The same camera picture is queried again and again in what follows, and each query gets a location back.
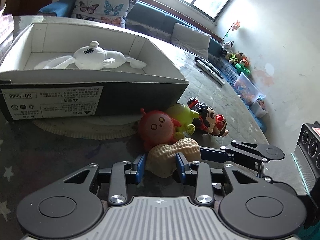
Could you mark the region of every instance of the white plush bunny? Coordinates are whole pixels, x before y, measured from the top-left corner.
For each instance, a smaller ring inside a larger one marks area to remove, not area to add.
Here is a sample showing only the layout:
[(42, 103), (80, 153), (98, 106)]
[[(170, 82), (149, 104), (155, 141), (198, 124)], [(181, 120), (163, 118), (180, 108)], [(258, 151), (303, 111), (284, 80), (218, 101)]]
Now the white plush bunny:
[(78, 49), (73, 56), (63, 56), (39, 63), (35, 69), (66, 68), (72, 63), (79, 69), (117, 68), (125, 62), (130, 62), (132, 68), (143, 68), (147, 64), (131, 57), (125, 57), (121, 52), (104, 50), (97, 41), (90, 42), (90, 46)]

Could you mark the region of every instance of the white star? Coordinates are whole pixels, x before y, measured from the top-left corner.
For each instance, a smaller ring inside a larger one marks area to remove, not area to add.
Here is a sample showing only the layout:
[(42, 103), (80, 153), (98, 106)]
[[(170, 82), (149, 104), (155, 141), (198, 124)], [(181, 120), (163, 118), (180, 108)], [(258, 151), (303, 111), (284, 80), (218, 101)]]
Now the white star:
[(7, 209), (7, 201), (0, 202), (0, 213), (3, 215), (5, 221), (8, 222), (7, 214), (11, 213), (11, 211)]
[(10, 177), (14, 176), (12, 173), (12, 166), (10, 168), (4, 167), (5, 168), (5, 173), (3, 174), (4, 177), (8, 179), (8, 182), (10, 182)]

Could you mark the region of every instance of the doll figurine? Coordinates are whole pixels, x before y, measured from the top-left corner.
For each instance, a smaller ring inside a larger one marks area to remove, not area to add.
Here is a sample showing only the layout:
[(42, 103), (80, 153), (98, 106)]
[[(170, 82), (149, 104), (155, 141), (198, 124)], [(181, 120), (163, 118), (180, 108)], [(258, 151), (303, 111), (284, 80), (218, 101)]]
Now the doll figurine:
[(159, 144), (173, 144), (177, 142), (174, 138), (176, 127), (180, 127), (179, 121), (171, 118), (161, 111), (151, 111), (143, 114), (139, 123), (139, 134), (144, 141), (144, 148), (149, 151)]
[(216, 114), (215, 111), (205, 103), (199, 102), (196, 98), (188, 100), (190, 109), (199, 113), (198, 119), (193, 119), (193, 124), (200, 129), (203, 134), (225, 137), (229, 131), (226, 130), (227, 121), (221, 114)]

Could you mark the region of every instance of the stuffed animal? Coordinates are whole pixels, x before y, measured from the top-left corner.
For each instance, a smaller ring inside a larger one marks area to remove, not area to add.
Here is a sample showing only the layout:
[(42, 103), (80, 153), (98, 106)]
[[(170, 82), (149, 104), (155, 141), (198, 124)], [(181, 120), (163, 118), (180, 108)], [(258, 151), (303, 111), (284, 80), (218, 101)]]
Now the stuffed animal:
[(158, 144), (172, 144), (177, 140), (174, 139), (176, 128), (180, 127), (179, 121), (172, 119), (168, 114), (161, 111), (151, 111), (143, 114), (139, 122), (139, 134), (144, 140), (144, 148), (149, 151)]
[(227, 121), (221, 114), (216, 114), (215, 111), (205, 103), (199, 102), (196, 98), (188, 100), (188, 106), (199, 113), (198, 119), (193, 119), (193, 124), (203, 134), (215, 136), (227, 136), (229, 131), (226, 130)]
[(225, 43), (223, 43), (223, 46), (222, 46), (222, 48), (221, 48), (221, 51), (222, 51), (222, 54), (224, 55), (224, 56), (226, 56), (227, 55), (227, 53), (233, 53), (232, 52), (232, 46), (233, 46), (233, 43), (234, 43), (234, 41), (227, 41), (227, 42), (225, 42)]
[(232, 53), (229, 53), (229, 52), (227, 52), (227, 54), (225, 55), (225, 59), (227, 60), (227, 61), (229, 61), (230, 59), (231, 59), (231, 56), (232, 56), (233, 54)]
[(191, 110), (183, 104), (174, 104), (165, 111), (171, 118), (180, 122), (181, 126), (176, 127), (174, 138), (180, 140), (184, 138), (183, 132), (192, 135), (195, 132), (195, 126), (192, 124), (194, 118), (199, 118), (199, 113)]
[(73, 56), (63, 56), (39, 63), (35, 69), (42, 68), (66, 68), (72, 63), (79, 69), (95, 69), (100, 70), (102, 68), (117, 68), (130, 62), (132, 68), (143, 68), (147, 64), (136, 60), (132, 57), (125, 57), (121, 52), (113, 50), (104, 50), (99, 47), (97, 41), (90, 42), (89, 46), (78, 49)]
[(245, 57), (244, 53), (236, 52), (233, 54), (229, 60), (230, 64), (236, 65), (237, 63), (240, 63), (240, 61)]
[(248, 68), (250, 65), (250, 62), (248, 61), (247, 57), (244, 57), (243, 59), (240, 60), (240, 64)]

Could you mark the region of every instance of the toy bin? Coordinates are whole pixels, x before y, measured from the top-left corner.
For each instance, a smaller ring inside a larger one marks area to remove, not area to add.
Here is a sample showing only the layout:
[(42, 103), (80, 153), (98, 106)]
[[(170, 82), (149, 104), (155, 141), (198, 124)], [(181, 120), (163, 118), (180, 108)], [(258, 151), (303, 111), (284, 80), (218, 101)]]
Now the toy bin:
[(251, 111), (254, 113), (256, 117), (263, 117), (265, 114), (268, 113), (268, 111), (264, 110), (257, 101), (255, 101), (251, 106), (250, 106)]
[(259, 96), (265, 97), (243, 73), (240, 74), (233, 86), (249, 106), (257, 101)]

